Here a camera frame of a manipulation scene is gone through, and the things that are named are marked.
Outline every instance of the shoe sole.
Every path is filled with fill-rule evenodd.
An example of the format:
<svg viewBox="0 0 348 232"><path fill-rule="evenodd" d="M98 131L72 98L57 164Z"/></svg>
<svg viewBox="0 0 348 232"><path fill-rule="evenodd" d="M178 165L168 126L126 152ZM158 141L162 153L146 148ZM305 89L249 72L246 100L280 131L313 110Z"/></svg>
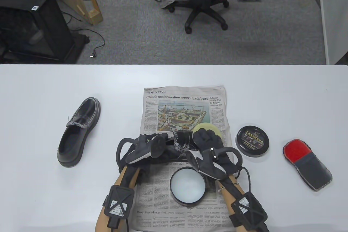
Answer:
<svg viewBox="0 0 348 232"><path fill-rule="evenodd" d="M77 163L80 162L81 158L82 158L82 154L83 154L83 149L85 148L85 142L86 142L86 139L89 135L89 133L92 131L92 129L94 129L94 127L97 125L97 122L99 120L99 116L100 116L100 103L98 102L98 111L97 111L97 119L96 121L91 125L91 128L87 131L85 137L83 138L83 141L82 141L82 145L80 147L80 150L79 150L79 153L77 155L77 158L74 159L73 161L70 161L70 162L59 162L62 166L66 167L66 168L72 168L74 166L77 165Z"/></svg>

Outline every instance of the white paper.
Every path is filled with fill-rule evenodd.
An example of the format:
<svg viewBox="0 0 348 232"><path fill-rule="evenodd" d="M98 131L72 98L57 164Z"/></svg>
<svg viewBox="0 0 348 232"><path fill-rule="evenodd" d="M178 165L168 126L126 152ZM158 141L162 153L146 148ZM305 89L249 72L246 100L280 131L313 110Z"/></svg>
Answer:
<svg viewBox="0 0 348 232"><path fill-rule="evenodd" d="M167 86L144 90L141 134L166 132L172 136L172 130L192 130L200 122L214 124L221 131L224 146L232 146L223 86ZM184 207L172 198L170 178L184 166L190 164L150 166L150 180L137 185L132 228L150 232L234 231L215 180L208 180L204 199L195 207Z"/></svg>

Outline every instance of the label sticker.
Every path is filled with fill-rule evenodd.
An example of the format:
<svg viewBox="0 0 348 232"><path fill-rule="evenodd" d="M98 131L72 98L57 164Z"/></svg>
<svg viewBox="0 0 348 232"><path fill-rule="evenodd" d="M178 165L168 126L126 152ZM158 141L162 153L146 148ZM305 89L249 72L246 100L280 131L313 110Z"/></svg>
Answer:
<svg viewBox="0 0 348 232"><path fill-rule="evenodd" d="M240 204L249 207L249 201L244 197L239 201ZM248 210L244 207L240 207L240 210L245 214Z"/></svg>
<svg viewBox="0 0 348 232"><path fill-rule="evenodd" d="M111 202L111 206L110 207L113 207L113 205L115 205L117 203L117 201L112 201ZM126 211L127 209L127 204L126 203L122 203L122 206L124 208L124 210ZM124 214L122 212L122 209L121 209L121 206L120 205L117 205L114 209L112 209L112 211L109 212L110 214L114 214L114 215L117 215L117 216L121 216L121 217L124 217Z"/></svg>

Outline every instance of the chair wheel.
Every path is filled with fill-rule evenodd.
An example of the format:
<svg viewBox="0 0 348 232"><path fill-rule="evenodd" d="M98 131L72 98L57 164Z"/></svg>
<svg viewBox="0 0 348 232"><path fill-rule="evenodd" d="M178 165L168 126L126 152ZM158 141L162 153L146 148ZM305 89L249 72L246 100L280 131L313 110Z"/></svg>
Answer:
<svg viewBox="0 0 348 232"><path fill-rule="evenodd" d="M192 28L191 27L185 27L185 32L187 34L191 34L192 33Z"/></svg>
<svg viewBox="0 0 348 232"><path fill-rule="evenodd" d="M226 31L228 29L227 23L221 24L221 28L222 28L223 31Z"/></svg>

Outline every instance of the tin lid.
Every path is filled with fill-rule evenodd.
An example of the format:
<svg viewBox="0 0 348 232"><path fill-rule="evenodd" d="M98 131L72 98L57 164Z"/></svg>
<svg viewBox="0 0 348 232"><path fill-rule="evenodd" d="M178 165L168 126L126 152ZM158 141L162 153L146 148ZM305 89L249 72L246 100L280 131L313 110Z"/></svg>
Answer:
<svg viewBox="0 0 348 232"><path fill-rule="evenodd" d="M259 127L245 126L236 136L236 145L244 155L259 157L268 150L269 139Z"/></svg>

